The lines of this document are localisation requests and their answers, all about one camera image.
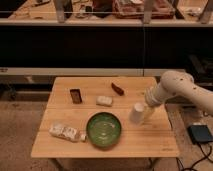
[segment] floor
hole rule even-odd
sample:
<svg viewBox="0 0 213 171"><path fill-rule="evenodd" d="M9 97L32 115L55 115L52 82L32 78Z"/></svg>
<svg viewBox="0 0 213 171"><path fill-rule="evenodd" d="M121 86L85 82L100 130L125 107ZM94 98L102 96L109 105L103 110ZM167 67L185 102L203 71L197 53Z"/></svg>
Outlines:
<svg viewBox="0 0 213 171"><path fill-rule="evenodd" d="M49 90L18 90L15 97L1 88L0 92L0 171L56 171L47 159L30 157L36 132L47 104ZM167 104L166 109L180 149L184 167L202 158L200 149L191 143L186 127L194 122L207 124L213 132L213 117L203 116L191 105ZM60 159L65 168L72 171L143 171L148 159ZM207 160L195 167L200 171L212 171L213 164ZM178 171L174 158L164 158L155 171Z"/></svg>

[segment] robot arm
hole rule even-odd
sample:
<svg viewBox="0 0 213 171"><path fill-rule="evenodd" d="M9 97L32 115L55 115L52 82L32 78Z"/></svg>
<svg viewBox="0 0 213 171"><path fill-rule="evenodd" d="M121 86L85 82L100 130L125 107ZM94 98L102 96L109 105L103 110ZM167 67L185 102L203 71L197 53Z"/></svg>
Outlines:
<svg viewBox="0 0 213 171"><path fill-rule="evenodd" d="M213 92L195 85L190 74L178 71L165 72L160 83L146 91L145 101L149 107L157 107L177 95L189 99L198 108L213 114Z"/></svg>

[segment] cable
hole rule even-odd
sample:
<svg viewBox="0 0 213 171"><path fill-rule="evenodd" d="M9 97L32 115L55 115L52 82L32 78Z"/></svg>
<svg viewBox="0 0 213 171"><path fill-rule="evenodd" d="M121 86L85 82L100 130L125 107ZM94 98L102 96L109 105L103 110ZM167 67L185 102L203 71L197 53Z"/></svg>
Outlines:
<svg viewBox="0 0 213 171"><path fill-rule="evenodd" d="M41 6L41 5L49 4L50 2L51 2L51 0L46 1L46 2L40 2L40 3L37 3L37 4L31 5L31 7L38 7L38 6Z"/></svg>
<svg viewBox="0 0 213 171"><path fill-rule="evenodd" d="M211 153L212 153L212 146L209 145L209 152L208 152L207 154L205 154L204 151L203 151L203 149L202 149L202 147L201 147L201 144L198 143L197 145L198 145L198 147L201 149L202 153L204 154L204 157L202 157L200 160L194 162L194 163L192 164L191 167L188 167L188 168L184 168L184 167L183 167L183 169L181 169L181 171L197 171L196 169L194 169L194 167L195 167L198 163L200 163L201 161L203 161L203 160L205 160L205 159L208 159L208 160L212 161L212 160L209 158L209 156L210 156Z"/></svg>
<svg viewBox="0 0 213 171"><path fill-rule="evenodd" d="M206 153L203 151L202 146L201 146L201 145L198 145L198 146L199 146L200 150L202 151L203 155L204 155L204 156L207 156ZM213 160L210 159L209 156L207 156L207 160L208 160L210 163L213 163Z"/></svg>

